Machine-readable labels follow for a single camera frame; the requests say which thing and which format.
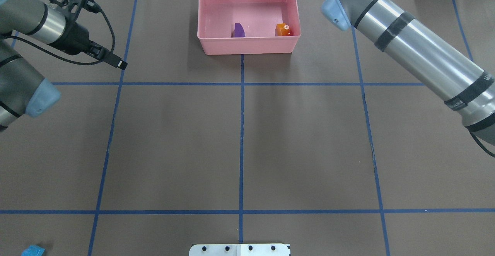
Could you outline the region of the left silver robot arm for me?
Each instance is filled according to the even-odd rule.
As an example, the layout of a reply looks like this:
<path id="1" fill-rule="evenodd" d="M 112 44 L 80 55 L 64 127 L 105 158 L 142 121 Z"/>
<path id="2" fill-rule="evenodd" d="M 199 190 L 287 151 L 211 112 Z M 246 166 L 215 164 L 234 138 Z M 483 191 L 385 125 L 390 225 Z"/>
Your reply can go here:
<path id="1" fill-rule="evenodd" d="M 23 42 L 58 60 L 80 66 L 106 63 L 125 70 L 114 54 L 116 37 L 104 10 L 94 0 L 0 0 L 0 127 L 5 131 L 23 115 L 36 118 L 61 98 L 60 91 L 11 43 Z M 111 48 L 90 39 L 77 20 L 82 10 L 101 14 L 112 37 Z"/>

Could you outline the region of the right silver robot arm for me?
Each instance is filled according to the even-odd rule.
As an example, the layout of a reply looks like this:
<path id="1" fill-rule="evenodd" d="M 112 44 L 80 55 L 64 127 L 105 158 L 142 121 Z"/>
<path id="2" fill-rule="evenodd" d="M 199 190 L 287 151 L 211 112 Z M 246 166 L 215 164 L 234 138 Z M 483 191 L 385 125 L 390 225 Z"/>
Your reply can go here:
<path id="1" fill-rule="evenodd" d="M 461 115 L 475 138 L 495 143 L 494 76 L 391 0 L 325 0 L 322 14 L 342 31 L 355 27 Z"/>

